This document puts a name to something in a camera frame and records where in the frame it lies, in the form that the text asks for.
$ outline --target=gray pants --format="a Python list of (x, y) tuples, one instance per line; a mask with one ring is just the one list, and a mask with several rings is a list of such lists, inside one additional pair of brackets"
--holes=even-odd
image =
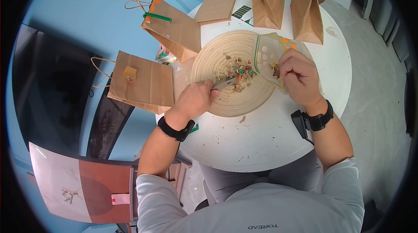
[(209, 205), (225, 201), (240, 189), (260, 182), (320, 192), (322, 167), (315, 150), (285, 166), (254, 173), (229, 172), (200, 164)]

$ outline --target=black watch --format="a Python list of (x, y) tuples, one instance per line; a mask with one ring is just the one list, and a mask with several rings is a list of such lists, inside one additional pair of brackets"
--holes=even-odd
[(190, 131), (193, 129), (194, 121), (189, 120), (187, 126), (184, 129), (182, 129), (181, 131), (176, 131), (165, 122), (164, 116), (162, 116), (158, 121), (158, 126), (168, 136), (175, 138), (177, 141), (183, 142), (187, 135), (190, 133)]
[(327, 113), (324, 115), (319, 114), (313, 117), (310, 117), (306, 114), (306, 112), (301, 112), (300, 110), (296, 110), (290, 116), (292, 118), (293, 123), (296, 126), (296, 129), (299, 131), (299, 134), (302, 138), (307, 138), (308, 133), (306, 130), (310, 131), (320, 131), (325, 128), (325, 124), (328, 123), (334, 117), (334, 111), (332, 109), (331, 103), (328, 100), (328, 109)]
[(328, 100), (327, 104), (328, 104), (328, 109), (327, 109), (327, 113), (325, 113), (324, 115), (319, 114), (313, 117), (310, 117), (306, 114), (306, 116), (308, 117), (308, 122), (306, 123), (306, 129), (312, 130), (312, 131), (320, 131), (322, 129), (325, 128), (325, 124), (328, 123), (328, 121), (330, 121), (333, 117), (334, 117), (334, 111), (332, 110), (332, 106), (331, 103), (329, 103)]

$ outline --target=round white table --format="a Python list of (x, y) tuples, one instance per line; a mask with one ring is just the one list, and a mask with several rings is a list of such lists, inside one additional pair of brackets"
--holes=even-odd
[[(236, 0), (234, 12), (250, 0)], [(242, 20), (231, 17), (230, 21), (217, 22), (200, 27), (201, 45), (204, 47), (222, 33), (247, 30), (259, 34), (277, 32), (293, 39), (290, 1), (285, 0), (281, 30), (254, 28)], [(200, 6), (190, 13), (196, 15)], [(324, 97), (328, 99), (335, 114), (340, 117), (347, 104), (351, 88), (351, 58), (347, 43), (340, 28), (322, 8), (324, 44), (307, 43), (306, 47), (318, 68)], [(190, 69), (194, 59), (184, 63), (171, 63), (174, 68), (175, 100), (189, 83)], [(198, 162), (217, 169), (232, 172), (258, 172), (284, 166), (303, 157), (313, 149), (296, 130), (290, 115), (295, 110), (304, 110), (288, 95), (275, 90), (258, 109), (241, 117), (218, 117), (207, 112), (195, 119), (199, 130), (191, 133), (180, 148)], [(156, 115), (158, 121), (162, 115)]]

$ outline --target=brown paper bag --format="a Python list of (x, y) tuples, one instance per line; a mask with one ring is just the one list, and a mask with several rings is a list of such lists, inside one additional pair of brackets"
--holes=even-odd
[[(103, 73), (94, 62), (93, 65)], [(127, 78), (125, 72), (127, 68), (136, 69), (134, 82), (131, 82), (132, 78)], [(122, 101), (155, 114), (161, 114), (174, 105), (173, 68), (171, 66), (119, 51), (113, 75), (103, 74), (112, 79), (107, 93), (108, 98)]]
[(200, 25), (231, 20), (235, 0), (204, 0), (194, 16)]
[(285, 0), (253, 0), (254, 27), (281, 29)]
[(324, 43), (324, 27), (318, 0), (292, 0), (290, 11), (295, 40)]
[[(136, 2), (139, 6), (127, 8), (128, 2)], [(149, 6), (148, 12), (145, 11), (144, 6)], [(197, 56), (201, 50), (200, 26), (197, 21), (164, 0), (152, 0), (151, 3), (129, 0), (125, 3), (125, 9), (128, 10), (137, 7), (141, 7), (145, 12), (141, 28), (173, 53), (180, 62)], [(163, 16), (170, 20), (153, 16)]]

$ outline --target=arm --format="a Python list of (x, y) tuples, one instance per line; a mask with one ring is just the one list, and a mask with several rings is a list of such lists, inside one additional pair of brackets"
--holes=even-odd
[[(210, 79), (188, 85), (174, 107), (165, 113), (165, 122), (172, 129), (180, 131), (189, 120), (205, 113), (210, 108), (213, 97), (219, 94), (218, 90), (210, 90), (212, 86), (213, 82)], [(178, 147), (179, 142), (157, 126), (142, 149), (138, 176), (151, 174), (165, 179), (165, 173), (173, 162)]]
[[(325, 114), (327, 101), (319, 93), (319, 76), (316, 65), (302, 53), (289, 49), (279, 60), (280, 77), (283, 77), (290, 98), (303, 105), (309, 116)], [(323, 130), (313, 131), (315, 151), (324, 172), (331, 166), (354, 156), (353, 148), (344, 126), (334, 114)]]

